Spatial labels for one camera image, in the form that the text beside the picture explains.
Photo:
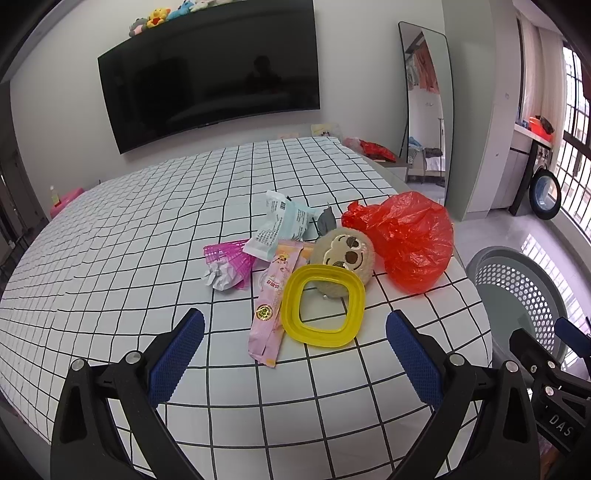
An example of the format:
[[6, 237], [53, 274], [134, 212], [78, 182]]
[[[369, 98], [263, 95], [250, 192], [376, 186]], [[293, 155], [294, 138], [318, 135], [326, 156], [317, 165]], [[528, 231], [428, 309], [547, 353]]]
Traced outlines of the red plastic bag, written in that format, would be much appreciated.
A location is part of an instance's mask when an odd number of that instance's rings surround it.
[[454, 228], [447, 209], [416, 191], [368, 206], [353, 201], [341, 223], [370, 238], [394, 285], [408, 294], [433, 288], [453, 255]]

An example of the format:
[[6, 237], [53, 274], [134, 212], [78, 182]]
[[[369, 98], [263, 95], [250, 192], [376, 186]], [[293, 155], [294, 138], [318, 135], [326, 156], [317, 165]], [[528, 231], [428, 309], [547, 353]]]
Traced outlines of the white paper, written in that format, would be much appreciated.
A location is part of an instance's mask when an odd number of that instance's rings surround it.
[[242, 273], [226, 260], [214, 260], [207, 265], [205, 284], [216, 291], [226, 291], [242, 282]]

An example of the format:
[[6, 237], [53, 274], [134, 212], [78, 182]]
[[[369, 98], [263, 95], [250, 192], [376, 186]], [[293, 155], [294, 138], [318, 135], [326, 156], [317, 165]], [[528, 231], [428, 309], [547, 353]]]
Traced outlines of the beige sloth plush ball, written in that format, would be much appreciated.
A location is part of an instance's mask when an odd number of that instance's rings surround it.
[[348, 270], [356, 274], [363, 285], [367, 285], [373, 276], [376, 252], [366, 234], [359, 230], [339, 227], [315, 242], [310, 263]]

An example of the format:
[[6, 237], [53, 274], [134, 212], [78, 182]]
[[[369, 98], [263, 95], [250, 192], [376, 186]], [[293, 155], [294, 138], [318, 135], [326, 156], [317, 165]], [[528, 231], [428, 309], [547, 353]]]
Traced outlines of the pink plastic shuttlecock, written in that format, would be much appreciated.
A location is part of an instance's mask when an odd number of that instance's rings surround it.
[[231, 289], [245, 289], [249, 286], [250, 274], [252, 274], [252, 267], [256, 258], [243, 251], [246, 240], [236, 240], [223, 242], [214, 245], [204, 246], [205, 264], [208, 265], [214, 260], [226, 260], [239, 273], [242, 273], [243, 280]]

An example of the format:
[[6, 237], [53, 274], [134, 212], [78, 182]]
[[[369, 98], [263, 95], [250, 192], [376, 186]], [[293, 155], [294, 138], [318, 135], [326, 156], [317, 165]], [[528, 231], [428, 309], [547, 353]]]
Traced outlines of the pink snack stick wrapper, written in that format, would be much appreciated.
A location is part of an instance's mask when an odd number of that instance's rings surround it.
[[276, 255], [260, 280], [247, 351], [253, 360], [263, 366], [276, 367], [284, 332], [280, 322], [283, 291], [294, 270], [304, 265], [303, 251], [304, 242], [281, 241]]

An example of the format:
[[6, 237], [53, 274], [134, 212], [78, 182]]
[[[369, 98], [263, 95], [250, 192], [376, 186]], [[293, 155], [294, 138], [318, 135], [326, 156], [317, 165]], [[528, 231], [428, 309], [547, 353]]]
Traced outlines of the grey foil wrapper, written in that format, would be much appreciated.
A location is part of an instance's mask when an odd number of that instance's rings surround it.
[[337, 219], [335, 219], [335, 215], [332, 213], [332, 207], [329, 206], [322, 211], [320, 216], [318, 216], [318, 236], [322, 237], [328, 235], [329, 232], [332, 232], [332, 230], [335, 230], [337, 227]]

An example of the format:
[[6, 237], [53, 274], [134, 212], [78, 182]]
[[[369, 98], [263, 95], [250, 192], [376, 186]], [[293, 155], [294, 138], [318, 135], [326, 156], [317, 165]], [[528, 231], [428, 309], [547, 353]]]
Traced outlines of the white blue snack packet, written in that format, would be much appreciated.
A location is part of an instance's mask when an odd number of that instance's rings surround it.
[[263, 225], [246, 241], [242, 252], [270, 262], [281, 240], [301, 241], [308, 224], [318, 219], [321, 210], [291, 200], [276, 191], [266, 191], [266, 217]]

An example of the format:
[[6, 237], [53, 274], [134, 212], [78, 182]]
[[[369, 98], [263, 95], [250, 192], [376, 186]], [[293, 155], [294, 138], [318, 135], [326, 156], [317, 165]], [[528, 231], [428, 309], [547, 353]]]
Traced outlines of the grey perforated laundry basket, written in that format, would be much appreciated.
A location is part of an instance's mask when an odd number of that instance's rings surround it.
[[513, 355], [509, 340], [523, 328], [554, 358], [562, 362], [567, 346], [554, 332], [556, 320], [567, 309], [550, 276], [531, 258], [501, 246], [480, 250], [467, 265], [492, 331], [493, 363]]

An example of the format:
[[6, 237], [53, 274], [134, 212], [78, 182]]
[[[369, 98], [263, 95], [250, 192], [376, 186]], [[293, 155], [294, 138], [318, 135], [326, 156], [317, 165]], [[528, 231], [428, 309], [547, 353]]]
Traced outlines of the front-load washing machine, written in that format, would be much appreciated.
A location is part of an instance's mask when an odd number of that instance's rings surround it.
[[534, 163], [528, 184], [528, 201], [532, 212], [541, 220], [551, 220], [562, 205], [562, 193], [557, 177], [547, 163], [538, 160]]

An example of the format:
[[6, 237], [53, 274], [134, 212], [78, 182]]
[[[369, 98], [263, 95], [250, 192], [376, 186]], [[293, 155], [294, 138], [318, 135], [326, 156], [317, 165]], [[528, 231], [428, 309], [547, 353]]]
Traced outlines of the orange basin on counter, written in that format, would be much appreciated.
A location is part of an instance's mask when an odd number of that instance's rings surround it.
[[544, 116], [530, 116], [528, 123], [531, 132], [533, 132], [535, 135], [540, 136], [549, 143], [552, 142], [555, 129], [553, 125]]

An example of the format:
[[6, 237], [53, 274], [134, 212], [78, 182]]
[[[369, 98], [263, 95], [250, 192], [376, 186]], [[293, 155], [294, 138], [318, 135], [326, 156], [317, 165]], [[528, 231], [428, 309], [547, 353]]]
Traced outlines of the pink stool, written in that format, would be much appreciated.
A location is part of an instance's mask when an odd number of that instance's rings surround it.
[[77, 188], [66, 193], [63, 196], [59, 196], [56, 193], [54, 187], [50, 188], [51, 198], [53, 205], [50, 208], [50, 217], [54, 219], [67, 205], [73, 202], [76, 198], [81, 196], [85, 190], [83, 188]]

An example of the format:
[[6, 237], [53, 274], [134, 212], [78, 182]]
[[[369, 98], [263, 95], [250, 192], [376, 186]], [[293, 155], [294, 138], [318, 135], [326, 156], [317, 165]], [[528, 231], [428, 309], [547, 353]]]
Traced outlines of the tall grey cabinet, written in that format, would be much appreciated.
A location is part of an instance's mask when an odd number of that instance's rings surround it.
[[454, 85], [446, 208], [457, 221], [491, 210], [514, 133], [521, 53], [511, 1], [445, 1]]

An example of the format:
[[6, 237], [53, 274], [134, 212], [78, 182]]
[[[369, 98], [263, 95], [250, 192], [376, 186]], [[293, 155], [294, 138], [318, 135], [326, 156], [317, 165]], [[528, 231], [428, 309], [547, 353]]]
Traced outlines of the standing floor mirror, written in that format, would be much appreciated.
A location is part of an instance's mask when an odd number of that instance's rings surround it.
[[454, 142], [454, 88], [446, 36], [399, 23], [407, 87], [407, 121], [401, 153], [410, 187], [443, 205]]

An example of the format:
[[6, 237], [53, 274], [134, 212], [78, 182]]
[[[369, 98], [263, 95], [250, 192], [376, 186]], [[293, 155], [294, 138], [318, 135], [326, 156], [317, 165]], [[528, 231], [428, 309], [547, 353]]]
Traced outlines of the plush toys row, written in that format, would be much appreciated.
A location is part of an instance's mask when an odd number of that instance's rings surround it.
[[169, 35], [193, 33], [224, 22], [249, 18], [249, 6], [233, 7], [233, 4], [238, 1], [183, 1], [175, 10], [156, 8], [147, 17], [136, 18], [129, 26], [128, 36], [138, 36], [182, 17], [189, 17], [189, 20], [167, 28]]

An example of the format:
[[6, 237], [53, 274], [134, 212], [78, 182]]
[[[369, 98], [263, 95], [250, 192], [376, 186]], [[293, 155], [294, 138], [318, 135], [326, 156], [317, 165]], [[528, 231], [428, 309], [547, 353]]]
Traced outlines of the black wall television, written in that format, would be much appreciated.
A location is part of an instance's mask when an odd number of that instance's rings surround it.
[[318, 110], [311, 1], [239, 1], [183, 15], [101, 55], [117, 149], [220, 122]]

